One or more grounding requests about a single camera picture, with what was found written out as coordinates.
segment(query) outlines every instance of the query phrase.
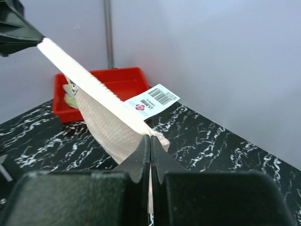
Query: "black table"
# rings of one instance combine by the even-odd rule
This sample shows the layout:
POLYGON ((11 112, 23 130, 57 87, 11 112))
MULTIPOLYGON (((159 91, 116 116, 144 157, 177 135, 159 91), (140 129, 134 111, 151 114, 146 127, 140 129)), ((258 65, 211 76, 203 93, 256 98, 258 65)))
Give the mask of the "black table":
MULTIPOLYGON (((153 117, 171 145, 169 153, 193 171, 261 171, 279 185, 301 226, 301 172, 193 110, 175 103, 153 117)), ((48 101, 0 125, 0 154, 25 172, 103 170, 117 166, 84 122, 62 125, 48 101)))

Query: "barcode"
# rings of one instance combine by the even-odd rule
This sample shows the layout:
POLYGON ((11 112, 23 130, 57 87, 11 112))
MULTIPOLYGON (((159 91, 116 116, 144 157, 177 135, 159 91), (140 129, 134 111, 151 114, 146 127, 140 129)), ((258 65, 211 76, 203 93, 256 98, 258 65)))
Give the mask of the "barcode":
POLYGON ((162 105, 166 105, 169 101, 172 100, 168 93, 163 92, 159 88, 155 88, 154 90, 149 92, 149 95, 155 98, 155 100, 157 100, 162 105))

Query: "metal pole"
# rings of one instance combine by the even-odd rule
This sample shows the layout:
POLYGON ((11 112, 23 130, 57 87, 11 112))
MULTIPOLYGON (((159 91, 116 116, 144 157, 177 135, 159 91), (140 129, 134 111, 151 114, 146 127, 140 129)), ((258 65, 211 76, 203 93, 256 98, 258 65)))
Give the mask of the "metal pole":
POLYGON ((111 0, 103 0, 105 37, 107 42, 108 68, 114 68, 112 19, 111 19, 111 0))

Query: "towel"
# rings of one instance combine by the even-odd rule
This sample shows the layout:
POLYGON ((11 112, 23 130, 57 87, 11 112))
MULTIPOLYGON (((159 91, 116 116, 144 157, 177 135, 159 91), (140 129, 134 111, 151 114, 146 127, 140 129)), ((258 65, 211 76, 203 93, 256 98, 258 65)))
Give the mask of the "towel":
MULTIPOLYGON (((124 107, 116 95, 52 40, 44 38, 38 49, 65 75, 89 131, 118 164, 134 152, 143 135, 157 136, 168 150, 169 141, 163 134, 124 107)), ((149 213, 153 213, 151 178, 149 213)))

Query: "white wall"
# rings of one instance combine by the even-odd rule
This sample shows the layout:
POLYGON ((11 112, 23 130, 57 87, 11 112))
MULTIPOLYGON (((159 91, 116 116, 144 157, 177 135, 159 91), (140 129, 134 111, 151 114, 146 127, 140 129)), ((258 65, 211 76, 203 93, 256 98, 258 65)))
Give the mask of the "white wall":
POLYGON ((301 168, 300 0, 113 0, 116 67, 301 168))
MULTIPOLYGON (((23 0, 26 19, 88 70, 107 68, 102 0, 23 0)), ((57 68, 37 48, 0 57, 0 123, 53 98, 57 68)))

